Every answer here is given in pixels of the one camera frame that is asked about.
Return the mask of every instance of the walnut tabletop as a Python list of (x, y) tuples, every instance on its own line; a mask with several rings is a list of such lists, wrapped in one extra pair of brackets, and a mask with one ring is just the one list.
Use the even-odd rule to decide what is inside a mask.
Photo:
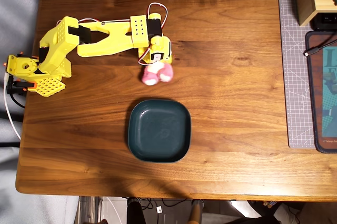
[[(72, 77), (48, 98), (29, 93), (16, 188), (22, 193), (156, 198), (337, 200), (337, 155), (290, 149), (278, 0), (40, 0), (38, 41), (64, 16), (118, 20), (168, 8), (174, 78), (146, 86), (137, 50), (68, 55)], [(153, 11), (164, 13), (160, 7)], [(187, 155), (136, 159), (127, 146), (140, 101), (183, 103)]]

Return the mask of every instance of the pink plush toy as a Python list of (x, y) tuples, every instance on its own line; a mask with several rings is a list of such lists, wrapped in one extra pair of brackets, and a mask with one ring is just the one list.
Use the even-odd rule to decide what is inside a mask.
[(173, 78), (173, 68), (170, 63), (155, 62), (146, 66), (142, 78), (146, 85), (154, 85), (157, 82), (169, 82)]

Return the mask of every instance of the black cable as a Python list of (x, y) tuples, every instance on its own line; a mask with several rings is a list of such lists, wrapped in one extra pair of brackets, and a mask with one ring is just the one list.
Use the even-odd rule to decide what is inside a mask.
[(157, 201), (155, 199), (153, 199), (154, 203), (156, 204), (156, 212), (157, 212), (157, 224), (159, 222), (159, 213), (157, 211), (157, 207), (158, 207), (158, 204), (157, 204)]
[(301, 223), (301, 221), (299, 220), (299, 218), (297, 217), (297, 215), (296, 214), (294, 214), (291, 210), (290, 210), (290, 207), (289, 206), (287, 206), (288, 207), (288, 209), (289, 209), (289, 212), (290, 213), (292, 213), (293, 215), (295, 215), (295, 217), (296, 217), (296, 220), (298, 221), (298, 223), (297, 224), (300, 224)]
[(337, 39), (336, 39), (336, 40), (333, 40), (333, 41), (331, 41), (331, 42), (329, 42), (329, 43), (327, 43), (327, 44), (325, 44), (324, 46), (321, 46), (320, 49), (325, 48), (325, 47), (327, 47), (327, 46), (330, 46), (330, 45), (332, 45), (332, 44), (334, 44), (334, 43), (336, 43), (336, 42), (337, 42)]
[(9, 94), (11, 96), (11, 99), (13, 100), (14, 103), (16, 103), (18, 106), (22, 107), (22, 108), (26, 108), (24, 105), (21, 105), (19, 102), (17, 102), (13, 96), (12, 93)]
[(327, 47), (327, 46), (331, 46), (332, 44), (336, 43), (337, 42), (337, 39), (333, 40), (333, 41), (330, 41), (329, 43), (326, 43), (323, 44), (321, 43), (321, 45), (318, 45), (316, 47), (312, 47), (310, 49), (308, 49), (307, 51), (305, 51), (304, 55), (305, 56), (309, 56), (309, 55), (312, 55), (312, 54), (315, 54), (317, 53), (319, 50), (322, 50), (323, 48)]
[(153, 205), (151, 203), (152, 198), (145, 198), (145, 199), (148, 200), (148, 204), (147, 204), (147, 206), (142, 206), (142, 210), (145, 210), (145, 209), (150, 209), (151, 210), (151, 209), (153, 209)]
[(182, 202), (184, 202), (184, 201), (186, 201), (186, 200), (187, 200), (187, 199), (184, 199), (184, 200), (182, 200), (182, 201), (179, 201), (179, 202), (176, 203), (176, 204), (173, 204), (173, 205), (171, 205), (171, 206), (168, 206), (167, 204), (165, 204), (164, 199), (162, 198), (162, 202), (163, 202), (164, 206), (166, 206), (166, 207), (173, 207), (173, 206), (176, 206), (177, 204), (180, 204), (180, 203), (182, 203)]

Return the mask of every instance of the white cable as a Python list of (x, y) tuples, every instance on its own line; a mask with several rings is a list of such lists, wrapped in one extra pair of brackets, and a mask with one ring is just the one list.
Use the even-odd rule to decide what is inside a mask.
[(128, 19), (128, 20), (106, 20), (106, 21), (102, 21), (102, 22), (129, 22), (130, 21), (130, 19)]
[(15, 129), (15, 125), (13, 123), (13, 120), (12, 120), (11, 114), (9, 113), (9, 109), (8, 109), (8, 105), (7, 105), (6, 88), (7, 88), (8, 78), (9, 78), (9, 74), (6, 72), (5, 76), (4, 76), (4, 101), (5, 101), (5, 107), (6, 107), (7, 115), (8, 115), (9, 121), (10, 121), (10, 123), (12, 125), (12, 128), (13, 128), (14, 132), (16, 133), (17, 137), (21, 140), (21, 137), (20, 137), (19, 133)]
[(117, 212), (117, 210), (116, 210), (114, 204), (112, 204), (111, 200), (110, 200), (108, 197), (106, 197), (106, 198), (108, 199), (108, 201), (110, 201), (112, 207), (115, 209), (115, 212), (116, 212), (116, 214), (117, 214), (117, 217), (118, 217), (118, 219), (120, 220), (120, 224), (122, 224), (122, 221), (121, 221), (121, 219), (120, 219), (120, 215), (118, 214), (118, 212)]
[[(161, 6), (161, 7), (163, 7), (165, 10), (166, 10), (166, 16), (165, 16), (165, 18), (164, 18), (164, 21), (162, 22), (162, 28), (164, 27), (164, 25), (165, 25), (165, 22), (166, 22), (166, 20), (167, 20), (167, 16), (168, 16), (168, 14), (169, 14), (169, 11), (168, 11), (168, 9), (166, 8), (166, 6), (165, 5), (163, 5), (163, 4), (161, 4), (161, 3), (157, 3), (157, 2), (153, 2), (153, 3), (150, 3), (149, 5), (148, 5), (148, 8), (147, 8), (147, 18), (149, 17), (149, 15), (150, 15), (150, 8), (151, 8), (151, 5), (159, 5), (159, 6)], [(156, 63), (156, 62), (153, 62), (153, 63), (142, 63), (141, 62), (141, 60), (143, 59), (143, 58), (145, 58), (145, 56), (147, 55), (147, 53), (150, 51), (150, 47), (148, 47), (147, 49), (146, 49), (146, 51), (142, 54), (142, 56), (138, 59), (138, 63), (140, 64), (140, 65), (142, 65), (142, 66), (148, 66), (148, 65), (150, 65), (150, 64), (153, 64), (153, 63)]]
[(99, 20), (95, 19), (95, 18), (83, 18), (81, 20), (79, 20), (78, 22), (83, 22), (83, 21), (86, 21), (86, 20), (92, 20), (92, 21), (95, 21), (95, 22), (99, 22)]
[(165, 25), (165, 22), (166, 22), (166, 20), (167, 20), (167, 16), (168, 16), (168, 14), (169, 14), (169, 11), (168, 11), (168, 9), (166, 8), (165, 5), (163, 5), (163, 4), (161, 4), (161, 3), (153, 2), (153, 3), (150, 3), (149, 6), (148, 6), (148, 8), (147, 8), (147, 17), (150, 15), (150, 8), (151, 8), (151, 5), (154, 5), (154, 4), (155, 4), (155, 5), (161, 6), (161, 7), (163, 7), (163, 8), (166, 10), (166, 16), (165, 16), (165, 18), (164, 18), (164, 21), (162, 22), (162, 28), (163, 28), (164, 25)]

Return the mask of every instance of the hole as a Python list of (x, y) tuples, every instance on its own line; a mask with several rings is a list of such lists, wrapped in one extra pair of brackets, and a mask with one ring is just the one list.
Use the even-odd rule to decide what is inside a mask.
[(91, 31), (90, 36), (91, 36), (91, 43), (97, 43), (97, 42), (109, 37), (109, 34), (102, 33), (100, 31)]

